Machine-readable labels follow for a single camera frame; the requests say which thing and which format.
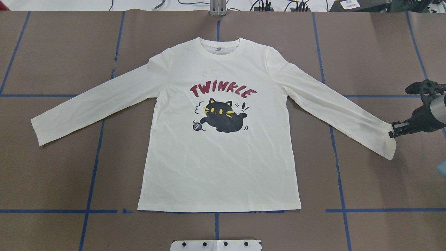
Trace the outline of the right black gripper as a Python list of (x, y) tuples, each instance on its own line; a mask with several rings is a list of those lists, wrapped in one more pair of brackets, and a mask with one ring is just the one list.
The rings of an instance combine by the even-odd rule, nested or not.
[(431, 133), (444, 128), (446, 125), (433, 116), (428, 106), (421, 106), (413, 111), (411, 118), (403, 122), (392, 122), (391, 126), (392, 130), (389, 131), (389, 137), (397, 138), (401, 135), (417, 132)]

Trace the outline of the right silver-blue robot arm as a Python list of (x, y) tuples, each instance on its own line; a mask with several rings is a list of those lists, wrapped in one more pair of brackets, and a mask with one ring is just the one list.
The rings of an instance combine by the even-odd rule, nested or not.
[(423, 96), (423, 105), (412, 112), (412, 116), (403, 121), (392, 122), (390, 138), (418, 132), (434, 132), (445, 127), (446, 107), (445, 95)]

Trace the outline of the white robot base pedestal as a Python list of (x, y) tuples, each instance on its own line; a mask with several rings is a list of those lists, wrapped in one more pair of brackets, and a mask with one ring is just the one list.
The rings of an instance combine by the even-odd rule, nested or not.
[(172, 242), (171, 251), (261, 251), (261, 240), (177, 240)]

